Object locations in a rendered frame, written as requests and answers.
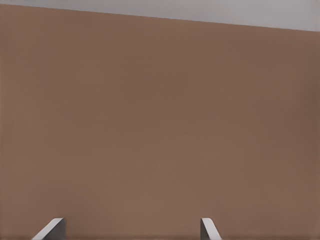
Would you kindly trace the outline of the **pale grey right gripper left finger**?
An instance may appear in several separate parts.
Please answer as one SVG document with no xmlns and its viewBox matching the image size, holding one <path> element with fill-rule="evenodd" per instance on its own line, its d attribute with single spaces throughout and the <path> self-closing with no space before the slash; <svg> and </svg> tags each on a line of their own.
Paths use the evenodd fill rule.
<svg viewBox="0 0 320 240">
<path fill-rule="evenodd" d="M 66 219 L 52 219 L 31 240 L 66 240 Z"/>
</svg>

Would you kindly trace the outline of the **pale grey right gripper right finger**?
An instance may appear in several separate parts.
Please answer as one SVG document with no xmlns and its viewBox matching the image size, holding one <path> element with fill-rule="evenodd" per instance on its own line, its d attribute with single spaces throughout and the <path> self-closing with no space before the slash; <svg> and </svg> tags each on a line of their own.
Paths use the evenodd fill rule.
<svg viewBox="0 0 320 240">
<path fill-rule="evenodd" d="M 203 217 L 200 219 L 200 240 L 222 240 L 211 218 Z"/>
</svg>

